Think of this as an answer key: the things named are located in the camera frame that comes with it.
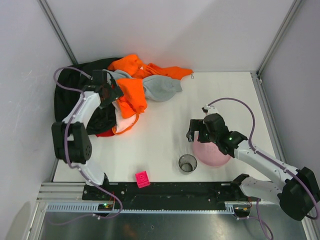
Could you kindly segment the red cloth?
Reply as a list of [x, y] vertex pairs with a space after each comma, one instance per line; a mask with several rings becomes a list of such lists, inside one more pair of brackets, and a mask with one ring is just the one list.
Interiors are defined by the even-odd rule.
[[114, 135], [115, 135], [115, 134], [114, 134], [112, 128], [109, 129], [109, 130], [107, 130], [107, 131], [105, 131], [105, 132], [96, 134], [96, 136], [97, 136], [98, 138], [99, 138], [99, 137], [112, 137], [112, 136], [114, 136]]

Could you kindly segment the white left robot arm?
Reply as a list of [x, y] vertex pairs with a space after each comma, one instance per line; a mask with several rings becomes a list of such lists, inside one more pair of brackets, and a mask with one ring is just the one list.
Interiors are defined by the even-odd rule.
[[89, 135], [104, 133], [116, 124], [113, 103], [124, 94], [106, 69], [94, 70], [91, 75], [82, 70], [79, 73], [88, 79], [81, 89], [57, 83], [61, 89], [78, 92], [79, 99], [62, 121], [51, 126], [54, 152], [56, 158], [77, 169], [88, 185], [102, 186], [108, 178], [91, 159], [93, 147]]

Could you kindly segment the aluminium frame post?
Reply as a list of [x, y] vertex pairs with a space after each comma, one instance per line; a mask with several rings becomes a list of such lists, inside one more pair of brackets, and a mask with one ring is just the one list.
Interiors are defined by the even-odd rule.
[[49, 3], [47, 0], [37, 0], [38, 5], [40, 6], [41, 10], [43, 11], [45, 17], [47, 18], [48, 23], [53, 29], [53, 32], [55, 33], [58, 41], [60, 42], [62, 48], [64, 49], [68, 59], [73, 65], [77, 65], [78, 61], [76, 59], [75, 54], [72, 51], [72, 48], [70, 44], [67, 41], [67, 38], [65, 37], [65, 34], [63, 33], [57, 18], [55, 17]]
[[266, 69], [268, 63], [271, 61], [273, 55], [276, 53], [277, 48], [280, 46], [281, 41], [285, 37], [287, 31], [289, 30], [290, 26], [294, 22], [298, 12], [300, 11], [301, 7], [305, 3], [305, 0], [294, 0], [285, 15], [284, 20], [282, 21], [275, 37], [273, 38], [271, 45], [269, 46], [265, 56], [263, 57], [262, 62], [260, 63], [259, 67], [256, 70], [256, 74], [260, 77], [264, 70]]

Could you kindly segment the left aluminium frame post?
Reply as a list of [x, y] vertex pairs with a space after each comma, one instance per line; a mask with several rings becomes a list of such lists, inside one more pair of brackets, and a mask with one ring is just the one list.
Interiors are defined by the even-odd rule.
[[72, 51], [72, 48], [70, 44], [67, 41], [67, 38], [65, 37], [65, 34], [63, 33], [57, 18], [55, 17], [49, 3], [47, 0], [37, 0], [38, 5], [40, 6], [41, 10], [43, 11], [45, 17], [47, 18], [48, 23], [53, 29], [53, 32], [55, 33], [58, 41], [60, 42], [62, 48], [64, 49], [68, 59], [73, 65], [77, 65], [78, 61], [76, 59], [75, 54]]

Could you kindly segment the magenta cube block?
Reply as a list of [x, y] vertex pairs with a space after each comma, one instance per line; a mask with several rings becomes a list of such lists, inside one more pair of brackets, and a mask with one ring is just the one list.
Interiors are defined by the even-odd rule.
[[150, 180], [146, 171], [136, 173], [135, 179], [139, 189], [148, 187], [150, 185]]

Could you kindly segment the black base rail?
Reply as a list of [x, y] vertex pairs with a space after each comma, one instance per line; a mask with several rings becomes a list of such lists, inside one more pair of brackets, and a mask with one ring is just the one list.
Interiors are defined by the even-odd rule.
[[113, 182], [104, 189], [120, 199], [128, 207], [185, 208], [195, 206], [202, 209], [226, 202], [247, 202], [248, 197], [240, 187], [231, 182], [152, 182], [138, 188], [135, 182]]

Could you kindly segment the black cloth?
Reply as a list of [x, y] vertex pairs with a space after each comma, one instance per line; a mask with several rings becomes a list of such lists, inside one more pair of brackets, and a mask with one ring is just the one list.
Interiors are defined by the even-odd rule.
[[[112, 62], [119, 60], [118, 57], [103, 58], [92, 62], [73, 65], [74, 68], [92, 75], [94, 70], [107, 69]], [[63, 69], [57, 80], [61, 85], [82, 90], [89, 84], [89, 79], [73, 69]], [[61, 122], [75, 107], [80, 98], [80, 93], [65, 90], [59, 86], [54, 92], [54, 116], [57, 122]], [[115, 107], [110, 103], [105, 108], [97, 107], [91, 116], [86, 130], [89, 135], [103, 134], [116, 125]]]

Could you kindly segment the orange zip jacket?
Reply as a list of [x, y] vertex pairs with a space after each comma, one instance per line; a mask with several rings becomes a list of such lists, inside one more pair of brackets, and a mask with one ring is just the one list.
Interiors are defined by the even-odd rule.
[[123, 92], [112, 104], [115, 107], [114, 135], [130, 130], [148, 107], [147, 100], [166, 102], [183, 91], [181, 80], [194, 72], [178, 66], [160, 67], [144, 63], [136, 54], [113, 61], [107, 72]]

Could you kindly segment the grey cloth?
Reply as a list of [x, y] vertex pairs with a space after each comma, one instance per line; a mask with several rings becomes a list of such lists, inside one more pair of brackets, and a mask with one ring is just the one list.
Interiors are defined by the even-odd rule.
[[145, 97], [156, 102], [166, 102], [176, 93], [183, 91], [181, 82], [168, 76], [151, 75], [134, 78], [123, 70], [107, 71], [130, 100]]

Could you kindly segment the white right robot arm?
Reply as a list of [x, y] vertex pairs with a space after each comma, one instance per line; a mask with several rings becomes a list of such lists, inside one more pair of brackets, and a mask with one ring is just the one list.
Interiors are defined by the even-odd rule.
[[319, 218], [320, 188], [311, 169], [298, 169], [260, 151], [245, 135], [230, 131], [218, 113], [191, 119], [186, 137], [189, 142], [214, 143], [222, 154], [250, 165], [268, 178], [261, 181], [246, 174], [238, 176], [235, 182], [244, 195], [277, 204], [296, 221], [309, 218], [311, 210], [316, 212], [313, 219]]

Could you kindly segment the right aluminium frame post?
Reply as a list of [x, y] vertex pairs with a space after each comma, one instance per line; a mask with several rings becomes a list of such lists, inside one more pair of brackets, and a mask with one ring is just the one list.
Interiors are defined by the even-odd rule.
[[290, 26], [294, 22], [298, 12], [300, 11], [301, 7], [305, 3], [305, 0], [294, 0], [285, 15], [284, 20], [282, 21], [275, 37], [273, 38], [271, 45], [269, 46], [265, 56], [263, 57], [262, 62], [260, 63], [259, 67], [256, 70], [256, 74], [260, 77], [264, 70], [266, 69], [268, 63], [271, 61], [273, 55], [276, 53], [277, 48], [280, 46], [281, 41], [285, 37], [287, 31], [289, 30]]

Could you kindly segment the pink plate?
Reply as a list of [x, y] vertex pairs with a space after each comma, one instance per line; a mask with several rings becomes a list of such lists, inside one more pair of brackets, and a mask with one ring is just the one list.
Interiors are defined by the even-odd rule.
[[192, 151], [194, 156], [207, 166], [218, 168], [225, 165], [231, 156], [224, 155], [220, 152], [218, 147], [212, 143], [201, 143], [198, 141], [198, 132], [195, 132], [194, 142], [192, 144]]

